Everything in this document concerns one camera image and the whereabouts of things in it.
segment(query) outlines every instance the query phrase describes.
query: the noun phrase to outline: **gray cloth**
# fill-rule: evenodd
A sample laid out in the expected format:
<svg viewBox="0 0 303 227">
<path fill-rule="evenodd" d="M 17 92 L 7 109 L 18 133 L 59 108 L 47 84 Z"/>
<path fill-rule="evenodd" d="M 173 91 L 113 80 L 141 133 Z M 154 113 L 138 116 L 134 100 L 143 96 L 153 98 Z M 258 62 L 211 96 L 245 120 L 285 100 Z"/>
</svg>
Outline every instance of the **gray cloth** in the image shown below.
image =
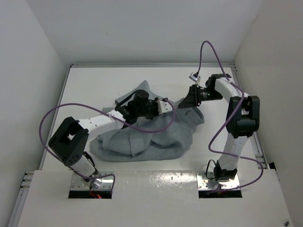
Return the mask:
<svg viewBox="0 0 303 227">
<path fill-rule="evenodd" d="M 136 89 L 115 100 L 116 104 L 138 89 L 147 91 L 150 94 L 149 99 L 162 99 L 150 91 L 145 80 Z M 109 112 L 112 109 L 104 108 L 103 111 Z M 152 120 L 140 117 L 134 126 L 150 131 L 157 130 L 165 127 L 172 116 L 173 113 L 170 112 Z M 95 138 L 90 143 L 90 151 L 105 161 L 113 162 L 176 159 L 188 150 L 193 143 L 195 127 L 203 123 L 204 116 L 198 108 L 176 108 L 176 118 L 166 130 L 158 133 L 143 133 L 129 127 L 112 130 Z"/>
</svg>

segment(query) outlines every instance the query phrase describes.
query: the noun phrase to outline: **cable connector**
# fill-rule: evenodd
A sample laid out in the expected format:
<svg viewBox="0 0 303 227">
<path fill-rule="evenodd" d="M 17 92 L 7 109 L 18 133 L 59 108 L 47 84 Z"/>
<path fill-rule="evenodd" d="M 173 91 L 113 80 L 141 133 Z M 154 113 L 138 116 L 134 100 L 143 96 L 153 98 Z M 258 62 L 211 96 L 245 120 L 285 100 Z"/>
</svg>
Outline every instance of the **cable connector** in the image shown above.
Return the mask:
<svg viewBox="0 0 303 227">
<path fill-rule="evenodd" d="M 192 80 L 192 81 L 194 81 L 196 84 L 199 84 L 199 81 L 200 81 L 200 76 L 199 76 L 199 73 L 198 72 L 196 72 L 196 73 L 191 73 L 190 75 L 189 75 L 189 78 Z"/>
</svg>

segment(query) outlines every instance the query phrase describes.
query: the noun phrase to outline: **purple cord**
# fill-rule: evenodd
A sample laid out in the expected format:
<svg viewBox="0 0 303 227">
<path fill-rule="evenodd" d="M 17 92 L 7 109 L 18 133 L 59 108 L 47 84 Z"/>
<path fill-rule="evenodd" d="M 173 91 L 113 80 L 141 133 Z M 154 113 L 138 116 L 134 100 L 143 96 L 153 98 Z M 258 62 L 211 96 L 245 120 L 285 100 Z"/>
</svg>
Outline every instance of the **purple cord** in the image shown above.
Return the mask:
<svg viewBox="0 0 303 227">
<path fill-rule="evenodd" d="M 217 59 L 217 61 L 218 61 L 218 63 L 219 63 L 219 66 L 220 66 L 220 68 L 221 68 L 221 70 L 222 70 L 223 75 L 225 76 L 225 78 L 226 78 L 228 81 L 230 81 L 230 79 L 229 79 L 229 78 L 226 76 L 226 74 L 225 74 L 225 71 L 224 71 L 223 66 L 222 66 L 222 64 L 221 64 L 221 61 L 220 61 L 220 59 L 219 59 L 219 56 L 218 56 L 216 50 L 214 49 L 214 46 L 213 46 L 209 41 L 207 41 L 207 40 L 205 40 L 205 41 L 202 43 L 202 45 L 201 45 L 201 49 L 200 49 L 200 62 L 199 62 L 199 69 L 198 69 L 198 72 L 197 72 L 197 73 L 199 73 L 199 72 L 200 72 L 200 69 L 201 69 L 201 63 L 202 63 L 202 48 L 203 48 L 203 46 L 204 46 L 205 43 L 209 44 L 210 47 L 212 48 L 212 50 L 213 50 L 213 52 L 214 52 L 214 55 L 216 56 L 216 59 Z M 211 152 L 216 153 L 216 154 L 229 155 L 229 156 L 239 157 L 239 158 L 242 158 L 242 159 L 246 159 L 246 160 L 249 160 L 249 161 L 256 162 L 256 163 L 261 167 L 261 173 L 260 173 L 260 175 L 259 175 L 255 180 L 253 180 L 253 181 L 251 181 L 251 182 L 249 182 L 249 183 L 247 183 L 247 184 L 244 184 L 244 185 L 242 185 L 242 186 L 238 186 L 238 187 L 230 188 L 230 189 L 225 189 L 225 190 L 213 190 L 213 191 L 210 191 L 210 192 L 224 192 L 224 191 L 230 191 L 230 190 L 233 190 L 233 189 L 244 188 L 244 187 L 246 187 L 246 186 L 249 186 L 249 185 L 251 185 L 251 184 L 257 182 L 257 181 L 262 177 L 263 172 L 264 172 L 264 168 L 263 168 L 262 164 L 261 164 L 259 161 L 255 160 L 255 159 L 253 159 L 253 158 L 238 156 L 238 155 L 235 155 L 235 154 L 230 154 L 230 153 L 222 152 L 222 151 L 216 151 L 216 150 L 213 150 L 213 149 L 211 148 L 211 146 L 212 146 L 214 140 L 218 137 L 218 135 L 219 135 L 219 134 L 222 132 L 222 130 L 226 127 L 226 125 L 227 125 L 228 122 L 232 119 L 232 117 L 235 115 L 235 113 L 236 113 L 237 110 L 240 108 L 240 106 L 242 105 L 242 102 L 243 102 L 243 100 L 244 100 L 244 91 L 243 91 L 238 85 L 236 85 L 236 84 L 233 83 L 233 82 L 231 82 L 231 85 L 233 85 L 235 88 L 237 88 L 237 89 L 241 92 L 242 97 L 241 97 L 239 103 L 237 104 L 236 108 L 233 110 L 233 112 L 231 113 L 231 115 L 230 115 L 230 116 L 228 117 L 228 119 L 226 120 L 226 122 L 221 126 L 221 128 L 218 130 L 218 132 L 217 132 L 217 133 L 214 135 L 214 137 L 210 140 L 210 142 L 209 142 L 209 144 L 208 144 L 208 149 L 209 149 Z"/>
<path fill-rule="evenodd" d="M 41 120 L 41 122 L 40 122 L 40 126 L 39 126 L 39 138 L 40 138 L 40 141 L 41 141 L 43 147 L 45 148 L 45 150 L 47 150 L 54 158 L 56 158 L 56 159 L 59 160 L 59 158 L 58 158 L 58 157 L 57 157 L 57 156 L 48 148 L 48 146 L 46 145 L 46 143 L 45 143 L 44 140 L 43 140 L 43 137 L 42 137 L 42 125 L 43 125 L 43 122 L 44 122 L 44 120 L 46 119 L 46 117 L 47 117 L 52 111 L 54 111 L 54 110 L 56 110 L 56 109 L 58 109 L 58 108 L 60 108 L 60 107 L 67 106 L 67 105 L 78 105 L 78 106 L 86 107 L 86 108 L 88 108 L 88 109 L 91 109 L 91 110 L 94 110 L 94 111 L 96 111 L 96 112 L 99 112 L 100 114 L 103 114 L 103 115 L 105 115 L 105 116 L 107 116 L 107 117 L 111 117 L 111 118 L 115 119 L 116 121 L 119 121 L 119 122 L 121 122 L 121 123 L 127 125 L 128 127 L 132 128 L 132 129 L 136 129 L 136 130 L 141 131 L 141 132 L 145 132 L 145 133 L 157 133 L 157 132 L 161 132 L 161 131 L 166 130 L 169 126 L 171 126 L 171 124 L 173 123 L 173 121 L 174 121 L 175 118 L 176 118 L 176 111 L 175 111 L 174 105 L 173 105 L 168 99 L 164 99 L 164 100 L 167 101 L 167 102 L 169 103 L 169 105 L 172 107 L 173 116 L 172 116 L 170 122 L 168 123 L 168 125 L 165 126 L 165 127 L 162 128 L 162 129 L 159 129 L 159 130 L 148 131 L 148 130 L 145 130 L 145 129 L 141 129 L 141 128 L 135 127 L 135 126 L 133 126 L 133 125 L 130 125 L 130 124 L 128 124 L 128 123 L 122 121 L 121 119 L 119 119 L 119 118 L 117 118 L 117 117 L 109 116 L 108 113 L 103 112 L 103 111 L 101 111 L 101 110 L 98 110 L 98 109 L 96 109 L 96 108 L 94 108 L 94 107 L 91 107 L 91 106 L 89 106 L 89 105 L 84 105 L 84 104 L 80 104 L 80 103 L 65 103 L 65 104 L 62 104 L 62 105 L 55 106 L 54 108 L 50 109 L 50 110 L 44 115 L 44 117 L 42 118 L 42 120 Z M 115 176 L 114 174 L 107 174 L 107 175 L 103 175 L 103 176 L 88 177 L 88 176 L 84 176 L 84 175 L 82 175 L 82 174 L 76 172 L 76 171 L 73 170 L 72 168 L 71 168 L 71 170 L 72 170 L 75 174 L 81 176 L 82 178 L 89 179 L 89 180 L 94 180 L 94 179 L 99 179 L 99 178 L 103 178 L 103 177 L 113 176 L 113 177 L 114 177 L 114 180 L 113 180 L 113 185 L 112 185 L 112 188 L 111 188 L 111 191 L 110 191 L 110 193 L 112 193 L 113 188 L 114 188 L 114 185 L 115 185 L 115 181 L 116 181 L 116 176 Z"/>
</svg>

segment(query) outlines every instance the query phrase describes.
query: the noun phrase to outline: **purple cable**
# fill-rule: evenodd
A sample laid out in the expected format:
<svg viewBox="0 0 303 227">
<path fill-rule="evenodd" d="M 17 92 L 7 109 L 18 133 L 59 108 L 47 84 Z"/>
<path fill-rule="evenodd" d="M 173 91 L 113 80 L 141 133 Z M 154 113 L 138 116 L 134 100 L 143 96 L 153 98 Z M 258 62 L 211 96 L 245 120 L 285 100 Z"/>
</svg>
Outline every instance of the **purple cable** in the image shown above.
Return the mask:
<svg viewBox="0 0 303 227">
<path fill-rule="evenodd" d="M 223 66 L 222 66 L 222 64 L 221 64 L 221 61 L 220 61 L 220 59 L 219 59 L 219 56 L 218 56 L 216 50 L 214 49 L 214 46 L 213 46 L 209 41 L 207 41 L 207 40 L 205 40 L 205 41 L 202 43 L 202 45 L 201 45 L 201 49 L 200 49 L 200 62 L 199 62 L 199 69 L 198 69 L 197 73 L 199 74 L 200 69 L 201 69 L 201 63 L 202 63 L 202 48 L 203 48 L 203 46 L 204 46 L 205 43 L 209 44 L 210 47 L 212 48 L 212 50 L 213 50 L 213 52 L 214 52 L 214 55 L 216 56 L 216 59 L 217 59 L 217 61 L 218 61 L 218 63 L 219 63 L 219 66 L 220 66 L 220 68 L 221 68 L 221 71 L 222 71 L 223 75 L 225 76 L 225 78 L 226 78 L 228 81 L 230 81 L 230 79 L 229 79 L 229 78 L 226 76 L 226 74 L 225 74 L 225 71 L 224 71 Z M 235 88 L 237 88 L 237 89 L 241 92 L 241 95 L 242 95 L 242 96 L 241 96 L 241 99 L 240 99 L 239 103 L 237 104 L 236 108 L 233 110 L 233 112 L 231 113 L 231 115 L 230 115 L 230 116 L 228 117 L 228 119 L 226 120 L 226 122 L 221 126 L 221 128 L 218 130 L 218 132 L 217 132 L 217 133 L 214 135 L 214 137 L 210 140 L 210 142 L 209 142 L 209 144 L 208 144 L 208 149 L 209 149 L 211 152 L 216 153 L 216 154 L 229 155 L 229 156 L 239 157 L 239 158 L 242 158 L 242 159 L 246 159 L 246 160 L 249 160 L 249 161 L 256 162 L 256 163 L 261 167 L 261 173 L 260 173 L 260 175 L 259 175 L 255 180 L 253 180 L 253 181 L 251 181 L 251 182 L 249 182 L 249 183 L 247 183 L 247 184 L 244 184 L 244 185 L 242 185 L 242 186 L 238 186 L 238 187 L 230 188 L 230 189 L 225 189 L 225 190 L 217 190 L 217 189 L 216 189 L 216 190 L 213 190 L 213 191 L 210 191 L 210 192 L 224 192 L 224 191 L 230 191 L 230 190 L 233 190 L 233 189 L 244 188 L 244 187 L 246 187 L 246 186 L 249 186 L 249 185 L 251 185 L 251 184 L 257 182 L 257 181 L 262 177 L 263 172 L 264 172 L 264 168 L 263 168 L 262 164 L 261 164 L 259 161 L 255 160 L 255 159 L 253 159 L 253 158 L 238 156 L 238 155 L 235 155 L 235 154 L 230 154 L 230 153 L 222 152 L 222 151 L 216 151 L 216 150 L 213 150 L 213 149 L 211 148 L 211 146 L 212 146 L 214 140 L 218 137 L 218 135 L 219 135 L 219 134 L 222 132 L 222 130 L 226 127 L 226 125 L 227 125 L 228 122 L 232 119 L 232 117 L 235 115 L 235 113 L 236 113 L 237 110 L 240 108 L 240 106 L 242 105 L 242 102 L 243 102 L 243 100 L 244 100 L 244 91 L 243 91 L 238 85 L 236 85 L 236 84 L 233 83 L 233 82 L 231 82 L 231 85 L 233 85 Z"/>
<path fill-rule="evenodd" d="M 80 104 L 80 103 L 65 103 L 65 104 L 62 104 L 62 105 L 55 106 L 54 108 L 50 109 L 50 110 L 44 115 L 44 117 L 42 118 L 42 120 L 41 120 L 41 122 L 40 122 L 40 126 L 39 126 L 39 138 L 40 138 L 40 141 L 41 141 L 43 147 L 45 148 L 45 150 L 47 150 L 53 157 L 55 157 L 56 159 L 59 160 L 59 158 L 58 158 L 58 157 L 57 157 L 57 156 L 48 148 L 48 146 L 46 145 L 46 143 L 45 143 L 44 140 L 43 140 L 43 137 L 42 137 L 42 125 L 43 125 L 43 122 L 44 122 L 44 120 L 46 119 L 46 117 L 47 117 L 52 111 L 54 111 L 54 110 L 56 110 L 56 109 L 58 109 L 58 108 L 60 108 L 60 107 L 67 106 L 67 105 L 78 105 L 78 106 L 86 107 L 86 108 L 88 108 L 88 109 L 91 109 L 91 110 L 94 110 L 94 111 L 96 111 L 96 112 L 99 112 L 100 114 L 103 114 L 103 115 L 105 115 L 105 116 L 107 116 L 107 117 L 111 117 L 111 118 L 115 119 L 116 121 L 119 121 L 119 122 L 121 122 L 121 123 L 127 125 L 128 127 L 132 128 L 132 129 L 136 129 L 136 130 L 141 131 L 141 132 L 145 132 L 145 133 L 157 133 L 157 132 L 161 132 L 161 131 L 166 130 L 169 126 L 171 126 L 171 124 L 173 123 L 173 121 L 174 121 L 175 118 L 176 118 L 176 111 L 175 111 L 174 105 L 173 105 L 168 99 L 164 99 L 164 100 L 167 101 L 167 102 L 169 103 L 169 105 L 172 107 L 173 116 L 172 116 L 170 122 L 168 123 L 168 125 L 166 125 L 164 128 L 159 129 L 159 130 L 148 131 L 148 130 L 145 130 L 145 129 L 141 129 L 141 128 L 135 127 L 135 126 L 133 126 L 133 125 L 131 125 L 131 124 L 128 124 L 128 123 L 122 121 L 121 119 L 119 119 L 119 118 L 117 118 L 117 117 L 109 116 L 108 113 L 106 113 L 106 112 L 104 112 L 104 111 L 101 111 L 101 110 L 98 110 L 98 109 L 96 109 L 96 108 L 94 108 L 94 107 L 91 107 L 91 106 L 89 106 L 89 105 L 84 105 L 84 104 Z M 99 178 L 103 178 L 103 177 L 113 176 L 113 177 L 114 177 L 114 180 L 113 180 L 113 185 L 112 185 L 112 188 L 111 188 L 111 191 L 110 191 L 110 193 L 112 193 L 113 188 L 114 188 L 114 185 L 115 185 L 115 181 L 116 181 L 116 176 L 115 176 L 114 174 L 107 174 L 107 175 L 103 175 L 103 176 L 88 177 L 88 176 L 84 176 L 84 175 L 82 175 L 82 174 L 76 172 L 76 171 L 73 170 L 72 168 L 71 168 L 71 170 L 72 170 L 75 174 L 81 176 L 82 178 L 89 179 L 89 180 L 94 180 L 94 179 L 99 179 Z"/>
</svg>

